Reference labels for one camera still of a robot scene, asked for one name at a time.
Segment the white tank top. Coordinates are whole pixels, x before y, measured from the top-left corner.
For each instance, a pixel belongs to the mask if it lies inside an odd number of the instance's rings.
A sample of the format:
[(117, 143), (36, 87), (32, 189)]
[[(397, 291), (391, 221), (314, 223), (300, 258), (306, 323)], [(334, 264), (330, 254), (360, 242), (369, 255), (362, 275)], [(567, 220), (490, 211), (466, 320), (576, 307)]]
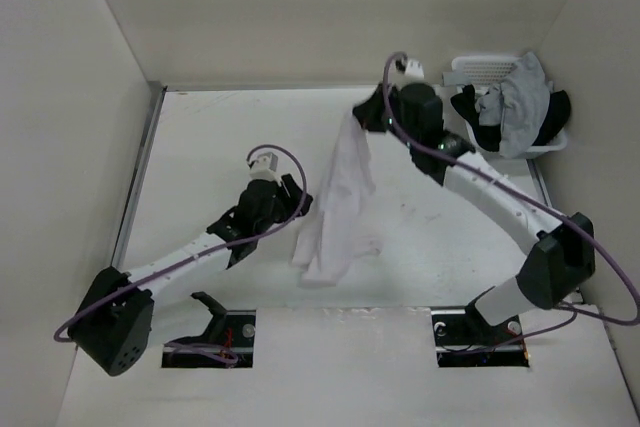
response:
[(356, 260), (381, 253), (381, 240), (361, 228), (375, 192), (370, 162), (366, 133), (348, 113), (296, 239), (291, 264), (300, 269), (302, 288), (334, 287)]

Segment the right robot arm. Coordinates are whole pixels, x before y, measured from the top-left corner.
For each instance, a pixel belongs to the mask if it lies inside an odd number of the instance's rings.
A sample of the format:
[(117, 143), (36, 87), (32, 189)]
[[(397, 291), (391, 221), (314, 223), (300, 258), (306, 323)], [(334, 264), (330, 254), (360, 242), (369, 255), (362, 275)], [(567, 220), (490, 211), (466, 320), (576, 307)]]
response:
[(527, 201), (463, 137), (447, 130), (443, 102), (424, 83), (392, 88), (381, 86), (352, 113), (368, 132), (408, 134), (416, 168), (440, 186), (470, 202), (488, 216), (525, 254), (519, 272), (489, 288), (465, 308), (464, 331), (483, 343), (500, 325), (531, 310), (550, 310), (595, 272), (594, 248), (588, 238), (593, 224), (577, 213), (568, 224)]

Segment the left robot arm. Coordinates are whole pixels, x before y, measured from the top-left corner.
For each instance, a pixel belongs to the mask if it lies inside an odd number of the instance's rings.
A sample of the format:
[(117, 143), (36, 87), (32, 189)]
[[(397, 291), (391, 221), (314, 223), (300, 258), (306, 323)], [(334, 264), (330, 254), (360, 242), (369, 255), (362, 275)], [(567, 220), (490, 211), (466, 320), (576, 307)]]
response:
[(216, 344), (227, 316), (219, 302), (196, 291), (191, 296), (205, 311), (164, 313), (156, 306), (160, 295), (199, 268), (222, 273), (244, 261), (260, 239), (305, 216), (312, 202), (289, 174), (251, 180), (235, 206), (183, 247), (128, 271), (113, 266), (99, 271), (56, 337), (69, 338), (110, 376), (126, 372), (150, 346)]

